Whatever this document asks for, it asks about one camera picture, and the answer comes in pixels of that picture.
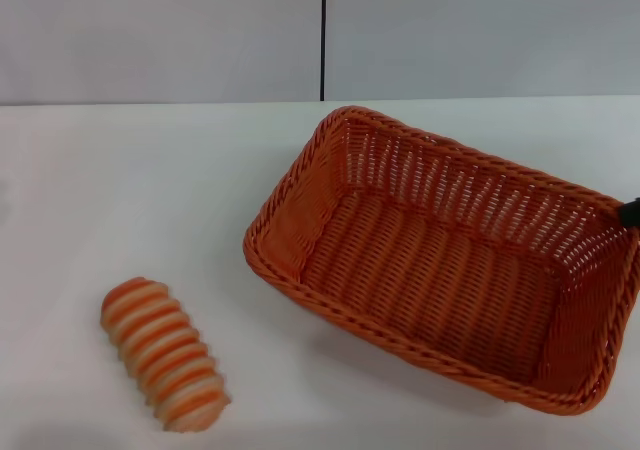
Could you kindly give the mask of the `orange woven plastic basket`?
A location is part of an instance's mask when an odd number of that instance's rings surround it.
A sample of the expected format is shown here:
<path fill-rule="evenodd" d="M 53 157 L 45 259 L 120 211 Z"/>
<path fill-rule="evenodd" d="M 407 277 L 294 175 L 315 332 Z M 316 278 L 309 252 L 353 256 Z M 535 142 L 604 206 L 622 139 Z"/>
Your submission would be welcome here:
<path fill-rule="evenodd" d="M 402 360 L 579 415 L 640 294 L 625 203 L 359 106 L 327 115 L 248 227 L 263 280 Z"/>

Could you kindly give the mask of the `orange white striped bread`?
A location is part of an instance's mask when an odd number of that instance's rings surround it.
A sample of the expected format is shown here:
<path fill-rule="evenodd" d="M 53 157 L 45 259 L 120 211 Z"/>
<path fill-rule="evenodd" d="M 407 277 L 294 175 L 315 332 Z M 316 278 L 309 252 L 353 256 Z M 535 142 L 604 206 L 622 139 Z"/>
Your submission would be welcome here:
<path fill-rule="evenodd" d="M 208 345 L 166 284 L 135 277 L 115 287 L 100 324 L 165 431 L 205 431 L 230 403 Z"/>

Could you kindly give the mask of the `black vertical wall strip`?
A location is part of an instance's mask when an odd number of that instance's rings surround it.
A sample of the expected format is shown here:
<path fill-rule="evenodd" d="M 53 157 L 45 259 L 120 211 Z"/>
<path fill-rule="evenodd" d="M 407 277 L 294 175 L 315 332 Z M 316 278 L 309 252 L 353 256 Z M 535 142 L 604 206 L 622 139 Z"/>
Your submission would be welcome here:
<path fill-rule="evenodd" d="M 327 49 L 327 0 L 321 0 L 321 22 L 320 22 L 320 78 L 319 78 L 319 100 L 324 102 L 326 97 L 326 49 Z"/>

